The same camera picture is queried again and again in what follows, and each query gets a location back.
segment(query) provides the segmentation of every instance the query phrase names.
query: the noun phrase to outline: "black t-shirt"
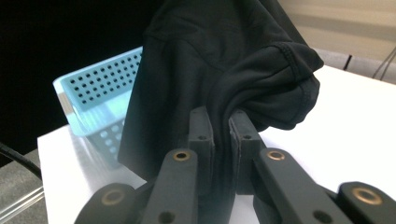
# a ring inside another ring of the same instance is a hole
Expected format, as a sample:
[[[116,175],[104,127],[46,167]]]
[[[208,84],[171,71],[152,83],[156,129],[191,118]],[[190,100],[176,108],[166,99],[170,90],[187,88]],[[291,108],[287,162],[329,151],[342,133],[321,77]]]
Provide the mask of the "black t-shirt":
[[[294,128],[315,105],[313,72],[323,62],[276,0],[165,1],[143,47],[119,161],[143,178],[156,176],[188,134],[190,111],[206,106],[216,150],[199,223],[227,223],[236,156],[228,118],[240,108],[259,131]]]

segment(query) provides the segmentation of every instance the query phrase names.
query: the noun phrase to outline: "dark background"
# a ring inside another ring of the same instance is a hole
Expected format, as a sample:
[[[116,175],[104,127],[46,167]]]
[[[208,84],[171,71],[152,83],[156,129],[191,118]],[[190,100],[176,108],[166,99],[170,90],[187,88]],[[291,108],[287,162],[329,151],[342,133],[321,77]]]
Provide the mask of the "dark background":
[[[67,124],[52,81],[141,46],[159,4],[0,0],[0,142],[25,154]]]

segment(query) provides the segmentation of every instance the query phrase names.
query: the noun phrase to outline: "basket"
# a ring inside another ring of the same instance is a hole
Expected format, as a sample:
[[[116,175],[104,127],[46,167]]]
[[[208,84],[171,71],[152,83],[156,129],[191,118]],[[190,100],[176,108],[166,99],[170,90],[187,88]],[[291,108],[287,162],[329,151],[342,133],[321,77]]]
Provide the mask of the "basket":
[[[53,82],[73,134],[115,161],[141,54],[133,49]]]

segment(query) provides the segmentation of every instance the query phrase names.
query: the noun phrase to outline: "floor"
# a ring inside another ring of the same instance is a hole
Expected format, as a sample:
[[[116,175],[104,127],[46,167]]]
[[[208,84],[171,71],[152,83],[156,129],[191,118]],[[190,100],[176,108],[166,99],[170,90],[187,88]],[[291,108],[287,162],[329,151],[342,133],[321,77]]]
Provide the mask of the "floor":
[[[26,158],[39,166],[38,150],[34,150],[25,155]],[[30,173],[27,169],[16,163],[15,161],[1,167],[0,169],[0,223],[4,215],[3,211],[8,206],[15,203],[18,199],[35,189],[43,186],[43,183],[35,175]],[[46,224],[47,209],[45,200],[41,199],[37,203],[23,210],[7,224],[21,224],[21,223],[40,223]]]

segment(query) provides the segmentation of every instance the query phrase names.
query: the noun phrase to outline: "white table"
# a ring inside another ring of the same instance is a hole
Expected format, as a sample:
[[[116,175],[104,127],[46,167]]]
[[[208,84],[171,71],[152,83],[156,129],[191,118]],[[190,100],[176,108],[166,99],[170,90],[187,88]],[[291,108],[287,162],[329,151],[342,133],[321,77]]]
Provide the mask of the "white table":
[[[316,72],[317,105],[292,131],[261,133],[268,147],[287,150],[320,185],[376,186],[396,199],[396,86],[328,66]],[[49,223],[73,223],[92,193],[111,182],[143,184],[127,169],[106,165],[68,126],[38,138]],[[259,223],[251,196],[237,196],[230,223]]]
[[[287,150],[323,187],[360,181],[396,199],[396,86],[328,66],[315,75],[320,94],[305,121],[261,132],[263,141]],[[232,223],[259,223],[251,202],[237,196]]]

